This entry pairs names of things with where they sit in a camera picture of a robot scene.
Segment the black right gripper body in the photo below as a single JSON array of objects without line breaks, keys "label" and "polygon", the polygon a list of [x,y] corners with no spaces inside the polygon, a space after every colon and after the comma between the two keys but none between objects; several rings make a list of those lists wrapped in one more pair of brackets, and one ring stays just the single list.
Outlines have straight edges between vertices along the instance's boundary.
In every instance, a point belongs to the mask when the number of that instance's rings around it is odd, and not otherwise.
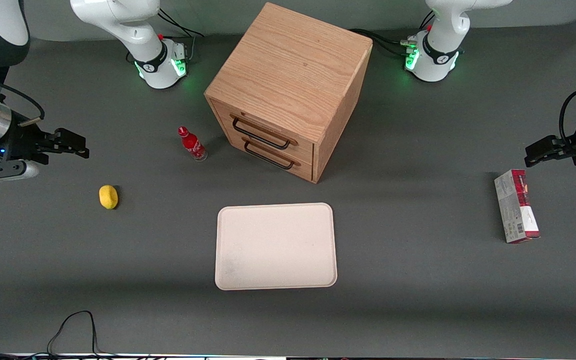
[{"label": "black right gripper body", "polygon": [[28,120],[28,117],[12,112],[10,126],[0,139],[0,160],[32,161],[46,166],[50,163],[45,150],[51,149],[51,133],[41,130],[37,124],[20,126]]}]

